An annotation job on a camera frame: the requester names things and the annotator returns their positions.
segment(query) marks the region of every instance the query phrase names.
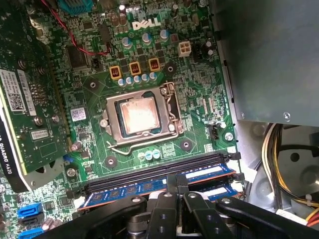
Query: wire bundle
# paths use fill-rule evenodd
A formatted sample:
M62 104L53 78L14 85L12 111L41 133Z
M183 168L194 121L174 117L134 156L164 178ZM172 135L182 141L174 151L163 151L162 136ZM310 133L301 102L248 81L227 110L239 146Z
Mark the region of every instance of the wire bundle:
M71 32L71 30L66 26L66 24L61 20L61 18L59 17L59 14L51 8L51 6L45 1L45 0L41 0L41 2L50 10L51 14L55 17L55 19L59 22L59 24L68 32L72 44L79 50L84 52L85 54L94 56L94 55L101 55L101 56L106 56L108 54L108 52L92 52L92 51L87 51L85 49L83 49L82 47L79 47L79 45L76 42L75 36L74 34Z

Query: barcode sticker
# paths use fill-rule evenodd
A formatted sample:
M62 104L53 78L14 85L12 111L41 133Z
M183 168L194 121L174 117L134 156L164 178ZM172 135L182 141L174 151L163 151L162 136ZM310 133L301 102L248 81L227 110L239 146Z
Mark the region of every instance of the barcode sticker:
M25 100L26 100L26 105L28 106L29 112L31 116L36 116L36 111L33 103L33 99L31 96L31 92L29 89L28 81L26 79L24 71L18 70L18 75L20 78L20 82L22 85L22 89L24 92Z
M48 130L46 130L46 129L35 130L35 131L31 131L30 133L31 133L31 137L33 140L38 140L38 139L49 137Z
M0 76L11 111L25 111L22 93L15 72L0 69Z
M79 120L85 120L86 115L85 115L85 109L82 108L77 108L77 109L72 109L71 110L71 117L73 122L79 121Z

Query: motherboard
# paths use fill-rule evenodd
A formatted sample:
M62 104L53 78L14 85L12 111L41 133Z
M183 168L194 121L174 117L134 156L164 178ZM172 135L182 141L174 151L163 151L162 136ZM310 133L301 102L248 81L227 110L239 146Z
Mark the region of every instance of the motherboard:
M0 48L1 97L23 169L63 165L31 192L2 175L2 238L72 220L84 203L74 192L87 183L237 151L206 0L7 2L0 42L13 46ZM26 222L17 212L34 203L43 218Z

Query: yellow wire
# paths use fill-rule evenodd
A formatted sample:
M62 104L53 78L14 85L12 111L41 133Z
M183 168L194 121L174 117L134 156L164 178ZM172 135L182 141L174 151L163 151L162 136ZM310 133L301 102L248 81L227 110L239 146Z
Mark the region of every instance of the yellow wire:
M306 218L306 221L309 221L309 219L312 218L317 212L319 212L319 208L310 213L309 216Z
M280 173L280 171L279 171L279 166L278 166L278 159L277 159L277 152L276 152L276 150L277 150L277 137L276 137L276 139L275 139L275 150L274 150L274 163L275 163L275 169L276 169L276 173L277 173L277 175L278 175L278 179L279 179L279 183L280 183L280 185L283 187L283 188L285 188L288 192L291 192L290 190L289 190L289 188L288 188L288 186L285 184L285 182L284 182L284 179L282 178L282 176L281 176L281 173ZM300 200L300 199L296 199L296 201L297 202L299 202L299 203L303 203L303 204L308 204L307 203L307 201L306 200ZM310 203L310 205L311 206L313 206L313 207L318 207L315 211L313 211L313 213L315 214L315 213L317 213L317 212L319 212L319 203Z

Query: blue ram stick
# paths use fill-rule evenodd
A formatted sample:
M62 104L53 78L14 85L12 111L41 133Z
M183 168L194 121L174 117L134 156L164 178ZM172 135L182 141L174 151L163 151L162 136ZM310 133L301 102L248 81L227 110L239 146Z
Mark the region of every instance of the blue ram stick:
M215 202L219 198L233 197L238 194L238 192L232 189L230 185L207 188L201 190L201 192L205 194L211 202Z
M218 164L188 170L181 174L186 175L189 184L194 184L234 173L235 171L229 169L226 164ZM105 190L103 192L93 193L79 209L104 205L129 195L147 195L154 191L166 189L166 177L148 180L141 183Z
M31 239L31 238L37 237L38 235L41 235L42 233L44 233L42 228L35 228L35 229L21 232L18 235L18 239Z
M18 218L25 218L37 215L42 212L42 204L35 203L32 205L25 206L18 210Z

